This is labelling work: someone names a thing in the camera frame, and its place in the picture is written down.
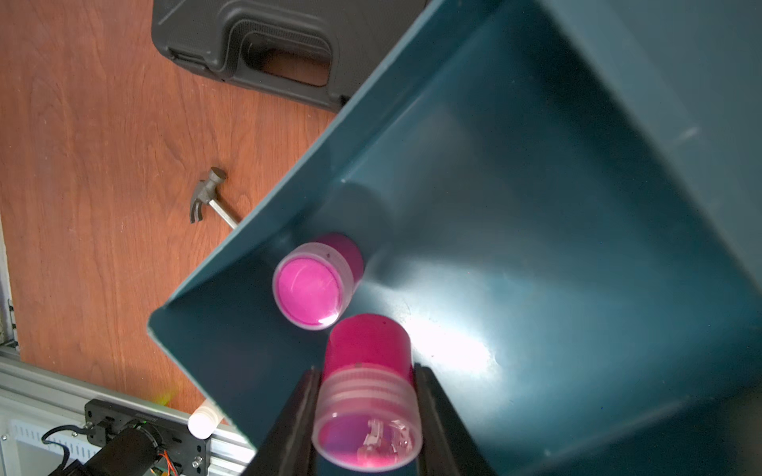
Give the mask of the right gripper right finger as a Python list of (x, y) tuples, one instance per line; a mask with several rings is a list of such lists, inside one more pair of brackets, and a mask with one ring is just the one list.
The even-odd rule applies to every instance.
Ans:
[(494, 476), (434, 371), (416, 364), (414, 375), (423, 436), (417, 474)]

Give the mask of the teal top drawer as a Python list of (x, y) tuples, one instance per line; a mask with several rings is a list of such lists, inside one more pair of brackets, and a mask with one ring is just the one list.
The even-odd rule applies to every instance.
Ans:
[(254, 445), (327, 343), (274, 269), (332, 231), (496, 473), (760, 473), (759, 2), (431, 3), (149, 319)]

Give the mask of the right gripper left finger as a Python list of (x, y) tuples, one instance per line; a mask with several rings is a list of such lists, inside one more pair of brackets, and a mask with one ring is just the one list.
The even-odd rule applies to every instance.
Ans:
[(317, 474), (312, 434), (321, 387), (321, 371), (306, 371), (243, 476)]

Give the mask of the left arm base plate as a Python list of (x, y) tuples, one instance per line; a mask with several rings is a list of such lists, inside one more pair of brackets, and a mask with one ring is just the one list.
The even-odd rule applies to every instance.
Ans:
[(210, 441), (192, 436), (185, 424), (97, 399), (85, 404), (83, 414), (85, 426), (97, 428), (96, 434), (87, 440), (99, 450), (127, 428), (138, 428), (152, 436), (158, 443), (160, 457), (144, 475), (154, 468), (165, 469), (171, 475), (208, 473)]

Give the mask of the pink paint can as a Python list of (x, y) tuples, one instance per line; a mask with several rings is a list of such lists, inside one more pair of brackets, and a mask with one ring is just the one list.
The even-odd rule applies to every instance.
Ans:
[(349, 237), (330, 233), (289, 253), (272, 280), (275, 303), (295, 326), (323, 330), (348, 308), (364, 275), (359, 247)]
[(333, 328), (312, 442), (325, 460), (364, 473), (397, 470), (419, 456), (424, 438), (412, 343), (398, 322), (355, 315)]

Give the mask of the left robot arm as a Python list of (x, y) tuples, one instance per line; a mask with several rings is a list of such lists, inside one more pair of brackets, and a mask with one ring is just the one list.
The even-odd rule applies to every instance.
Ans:
[(63, 452), (62, 462), (52, 475), (144, 475), (160, 457), (158, 443), (152, 436), (138, 428), (127, 428), (107, 442), (95, 456), (82, 463), (79, 460), (71, 460), (71, 450), (65, 444), (51, 440), (51, 437), (59, 432), (76, 432), (91, 436), (96, 434), (97, 428), (57, 426), (43, 434), (43, 444), (59, 446)]

